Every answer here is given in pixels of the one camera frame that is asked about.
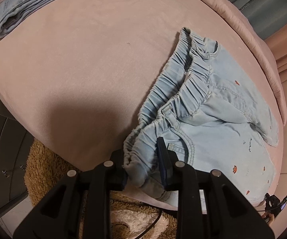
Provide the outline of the light blue strawberry denim pants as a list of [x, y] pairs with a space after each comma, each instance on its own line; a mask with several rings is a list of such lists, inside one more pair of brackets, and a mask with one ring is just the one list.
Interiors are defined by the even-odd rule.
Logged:
[[130, 183], [177, 206], [158, 169], [157, 140], [195, 169], [218, 169], [254, 206], [276, 175], [267, 146], [278, 145], [278, 122], [246, 72], [217, 41], [184, 27], [124, 141]]

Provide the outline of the grey drawer cabinet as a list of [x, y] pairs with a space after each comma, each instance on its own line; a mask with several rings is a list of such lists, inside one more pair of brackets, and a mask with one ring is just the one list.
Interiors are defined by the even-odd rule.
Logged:
[[33, 136], [16, 120], [0, 116], [0, 216], [26, 195], [26, 161]]

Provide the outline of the pink bed sheet mattress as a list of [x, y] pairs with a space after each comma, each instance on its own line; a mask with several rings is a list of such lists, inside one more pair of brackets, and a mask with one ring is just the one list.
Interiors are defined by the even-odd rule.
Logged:
[[276, 175], [283, 122], [246, 44], [201, 0], [54, 0], [0, 39], [0, 99], [32, 135], [81, 170], [107, 160], [187, 27], [221, 44], [249, 75], [279, 126], [268, 146]]

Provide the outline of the pink quilted duvet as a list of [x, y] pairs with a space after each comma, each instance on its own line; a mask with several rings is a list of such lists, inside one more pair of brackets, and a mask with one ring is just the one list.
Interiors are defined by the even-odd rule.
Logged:
[[276, 60], [268, 45], [256, 34], [248, 19], [229, 0], [201, 0], [239, 35], [260, 64], [272, 89], [282, 122], [287, 123], [287, 105]]

